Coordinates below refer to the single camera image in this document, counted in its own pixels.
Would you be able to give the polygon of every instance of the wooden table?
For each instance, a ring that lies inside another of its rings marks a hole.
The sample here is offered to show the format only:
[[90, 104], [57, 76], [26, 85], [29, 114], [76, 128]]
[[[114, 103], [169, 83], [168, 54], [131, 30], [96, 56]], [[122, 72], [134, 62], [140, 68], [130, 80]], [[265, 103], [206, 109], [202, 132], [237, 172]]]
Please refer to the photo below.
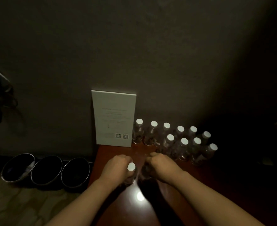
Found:
[[[131, 148], [105, 146], [99, 147], [89, 185], [98, 179], [104, 165], [115, 155], [131, 156], [138, 172], [145, 157], [155, 146], [133, 144]], [[218, 169], [209, 165], [194, 167], [190, 162], [178, 161], [178, 165], [195, 178], [223, 194], [266, 226], [277, 225], [277, 207], [265, 201], [267, 190], [234, 184], [225, 178]], [[98, 212], [94, 225], [205, 225], [188, 202], [171, 186], [161, 182], [134, 184], [114, 191]]]

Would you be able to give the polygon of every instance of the hand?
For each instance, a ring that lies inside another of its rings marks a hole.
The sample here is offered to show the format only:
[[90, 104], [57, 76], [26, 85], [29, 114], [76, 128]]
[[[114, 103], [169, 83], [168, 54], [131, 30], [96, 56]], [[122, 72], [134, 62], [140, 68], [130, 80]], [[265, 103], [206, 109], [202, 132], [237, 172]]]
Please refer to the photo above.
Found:
[[128, 171], [128, 164], [133, 162], [130, 156], [120, 155], [110, 159], [99, 178], [99, 180], [111, 186], [112, 190], [117, 188], [126, 178], [133, 175], [134, 171]]
[[151, 157], [146, 158], [146, 162], [154, 169], [150, 172], [150, 175], [162, 182], [173, 185], [173, 179], [183, 170], [166, 155], [156, 152], [152, 152], [150, 155]]

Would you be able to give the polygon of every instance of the silver rim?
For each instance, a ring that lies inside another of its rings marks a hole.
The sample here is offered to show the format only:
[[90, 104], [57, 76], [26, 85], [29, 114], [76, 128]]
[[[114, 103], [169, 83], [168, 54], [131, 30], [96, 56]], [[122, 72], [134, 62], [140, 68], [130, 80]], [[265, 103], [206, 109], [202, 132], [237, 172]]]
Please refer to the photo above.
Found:
[[12, 159], [10, 159], [10, 160], [5, 164], [5, 166], [3, 167], [3, 169], [1, 170], [1, 179], [2, 179], [3, 181], [8, 182], [8, 183], [19, 182], [19, 181], [25, 179], [26, 177], [28, 177], [28, 175], [32, 172], [32, 170], [34, 169], [35, 166], [34, 166], [25, 176], [23, 176], [22, 178], [20, 178], [20, 179], [18, 179], [18, 180], [15, 180], [15, 181], [7, 181], [7, 180], [4, 179], [4, 177], [3, 177], [4, 168], [5, 168], [5, 167], [7, 166], [7, 164], [8, 164], [9, 162], [11, 162], [13, 159], [15, 159], [16, 157], [22, 156], [22, 155], [30, 155], [30, 156], [32, 156], [33, 159], [34, 159], [34, 165], [36, 165], [35, 157], [34, 157], [32, 154], [30, 154], [30, 153], [24, 153], [24, 154], [20, 154], [20, 155], [18, 155], [18, 156], [15, 156], [15, 157], [13, 157]]
[[34, 182], [34, 181], [33, 181], [33, 178], [32, 178], [32, 173], [31, 173], [31, 181], [32, 181], [35, 185], [38, 185], [38, 186], [46, 186], [46, 185], [50, 184], [51, 182], [55, 181], [56, 178], [58, 178], [58, 176], [60, 175], [60, 173], [61, 173], [61, 171], [62, 171], [62, 166], [63, 166], [62, 159], [61, 159], [60, 157], [58, 157], [58, 156], [47, 156], [47, 157], [44, 157], [44, 158], [42, 158], [39, 162], [37, 162], [37, 163], [35, 164], [35, 166], [36, 166], [38, 163], [40, 163], [43, 159], [46, 159], [46, 158], [48, 158], [48, 157], [57, 157], [58, 159], [60, 159], [60, 162], [61, 162], [61, 170], [59, 171], [59, 173], [56, 175], [56, 177], [55, 177], [52, 181], [50, 181], [50, 182], [48, 182], [48, 183], [45, 183], [45, 184], [38, 184], [38, 183]]
[[88, 175], [87, 175], [86, 179], [85, 179], [80, 185], [78, 185], [78, 186], [67, 186], [67, 185], [63, 182], [63, 180], [62, 180], [62, 174], [63, 174], [64, 168], [65, 168], [71, 161], [73, 161], [73, 160], [75, 160], [75, 159], [84, 159], [84, 158], [74, 158], [74, 159], [70, 160], [68, 163], [65, 164], [65, 166], [64, 166], [63, 169], [62, 169], [62, 173], [61, 173], [61, 182], [62, 182], [62, 184], [63, 184], [65, 187], [67, 187], [67, 188], [72, 188], [72, 189], [78, 188], [78, 187], [82, 186], [83, 183], [86, 182], [86, 180], [88, 179], [88, 177], [89, 177], [89, 175], [90, 175], [90, 165], [89, 165], [89, 162], [88, 162], [86, 159], [84, 159], [84, 160], [87, 162], [88, 168], [89, 168], [89, 172], [88, 172]]

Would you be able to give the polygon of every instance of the white bottle cap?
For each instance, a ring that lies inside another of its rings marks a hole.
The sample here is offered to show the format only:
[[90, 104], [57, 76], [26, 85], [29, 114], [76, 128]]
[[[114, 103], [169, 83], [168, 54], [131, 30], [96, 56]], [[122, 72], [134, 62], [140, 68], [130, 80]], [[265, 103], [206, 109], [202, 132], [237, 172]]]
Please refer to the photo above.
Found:
[[137, 119], [137, 120], [136, 120], [136, 123], [137, 123], [137, 124], [143, 124], [143, 120], [142, 120], [142, 119]]
[[209, 147], [209, 149], [211, 149], [211, 150], [213, 150], [213, 151], [217, 151], [217, 150], [218, 150], [217, 145], [214, 144], [214, 143], [211, 143], [208, 147]]
[[181, 143], [182, 143], [183, 145], [188, 145], [189, 141], [188, 141], [186, 138], [182, 138], [182, 139], [181, 139]]
[[171, 125], [169, 123], [164, 123], [163, 126], [167, 129], [171, 127]]
[[151, 125], [152, 125], [153, 127], [157, 127], [157, 122], [156, 122], [156, 121], [152, 121], [152, 122], [151, 122]]
[[191, 126], [190, 127], [190, 131], [196, 133], [197, 132], [197, 128], [195, 126]]
[[177, 130], [178, 130], [179, 132], [184, 132], [185, 129], [184, 129], [184, 127], [182, 127], [182, 126], [178, 126], [178, 127], [177, 127]]
[[173, 141], [173, 140], [174, 140], [174, 136], [171, 135], [171, 134], [169, 134], [169, 135], [167, 135], [167, 139], [168, 139], [169, 141]]
[[201, 140], [198, 137], [195, 137], [193, 140], [194, 144], [201, 144]]
[[128, 167], [127, 167], [128, 171], [134, 171], [135, 170], [135, 164], [134, 163], [129, 163]]
[[202, 137], [208, 139], [209, 137], [211, 137], [211, 133], [205, 131], [204, 133], [202, 133]]

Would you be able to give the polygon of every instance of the floor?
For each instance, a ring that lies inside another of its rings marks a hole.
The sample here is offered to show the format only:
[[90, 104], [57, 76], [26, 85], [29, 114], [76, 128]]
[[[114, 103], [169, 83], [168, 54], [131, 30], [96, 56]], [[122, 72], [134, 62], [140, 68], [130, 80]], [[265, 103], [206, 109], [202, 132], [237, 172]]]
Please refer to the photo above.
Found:
[[0, 176], [0, 226], [45, 225], [80, 194], [8, 184]]

